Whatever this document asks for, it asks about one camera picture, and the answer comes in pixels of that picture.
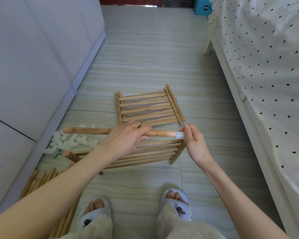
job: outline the person's left arm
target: person's left arm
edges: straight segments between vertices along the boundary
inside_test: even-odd
[[[75,166],[18,201],[0,215],[0,239],[38,239],[50,233],[86,186],[106,166],[136,149],[150,126],[130,121],[116,126],[103,143]]]

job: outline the dark baseboard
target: dark baseboard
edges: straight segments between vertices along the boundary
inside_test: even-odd
[[[164,0],[164,7],[193,8],[194,0]]]

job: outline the white bed frame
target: white bed frame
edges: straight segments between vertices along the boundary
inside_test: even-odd
[[[289,237],[298,239],[299,221],[281,185],[281,181],[275,170],[275,165],[271,162],[263,140],[259,135],[260,131],[257,129],[259,126],[256,127],[253,120],[254,112],[251,109],[251,104],[234,79],[234,75],[225,56],[222,42],[219,42],[221,41],[221,37],[215,35],[220,28],[219,19],[215,12],[213,12],[207,26],[207,43],[204,52],[205,54],[209,54],[211,48],[214,47],[285,230]]]

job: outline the slipper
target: slipper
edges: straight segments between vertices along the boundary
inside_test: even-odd
[[[85,215],[83,215],[84,211],[86,210],[86,208],[88,207],[90,201],[95,201],[96,199],[101,199],[104,203],[104,208],[100,208],[100,209],[96,209],[94,211],[91,211]],[[81,209],[80,213],[79,213],[79,220],[78,220],[78,223],[77,223],[77,227],[76,227],[76,230],[79,231],[81,230],[85,224],[84,224],[84,221],[85,220],[90,220],[90,222],[92,220],[95,220],[96,218],[98,218],[99,216],[101,215],[107,215],[109,216],[110,218],[112,217],[111,216],[111,207],[110,207],[110,202],[108,201],[108,199],[104,196],[98,196],[98,197],[95,197],[95,198],[92,198],[90,199]]]
[[[180,196],[182,197],[182,199],[185,201],[181,202],[175,199],[168,199],[166,198],[167,193],[169,191],[173,191],[174,193],[178,192],[180,194]],[[177,190],[177,189],[167,189],[163,192],[162,197],[161,197],[161,205],[160,205],[160,210],[162,212],[164,206],[169,203],[171,204],[176,211],[178,212],[178,215],[180,218],[184,219],[185,221],[191,221],[192,220],[192,209],[191,209],[191,205],[189,202],[189,199],[187,198],[187,196],[184,194],[183,191]]]

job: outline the person's right hand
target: person's right hand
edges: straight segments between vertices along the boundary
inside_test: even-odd
[[[190,123],[184,126],[184,136],[187,143],[187,152],[198,167],[205,169],[214,162],[203,134],[194,124]]]

